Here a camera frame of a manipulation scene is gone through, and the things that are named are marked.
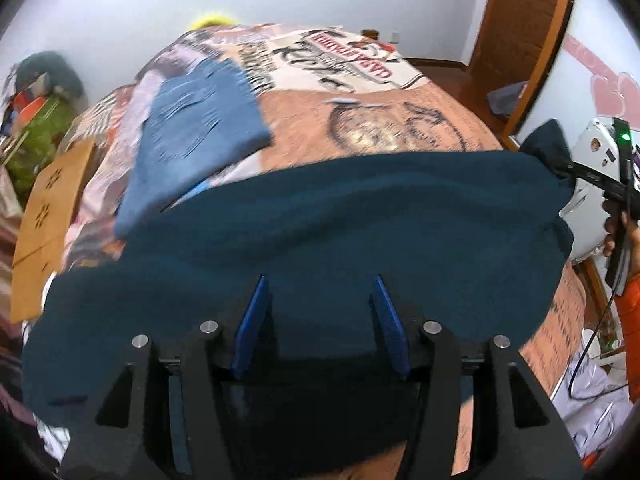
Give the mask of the orange sleeve forearm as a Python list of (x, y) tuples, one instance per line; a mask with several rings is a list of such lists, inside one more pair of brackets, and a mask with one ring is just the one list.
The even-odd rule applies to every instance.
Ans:
[(640, 287), (639, 275), (630, 278), (622, 296), (615, 297), (626, 353), (626, 373), (630, 400), (640, 396)]

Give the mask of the person's right hand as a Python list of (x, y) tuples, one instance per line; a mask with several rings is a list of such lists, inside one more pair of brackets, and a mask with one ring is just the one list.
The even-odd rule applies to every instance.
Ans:
[(608, 258), (612, 255), (616, 247), (615, 234), (619, 226), (623, 226), (627, 231), (627, 238), (631, 244), (631, 255), (629, 259), (629, 270), (627, 281), (632, 281), (640, 270), (640, 231), (638, 223), (630, 220), (626, 212), (620, 212), (618, 203), (612, 200), (605, 200), (602, 205), (603, 210), (608, 214), (604, 222), (606, 237), (603, 245), (603, 255)]

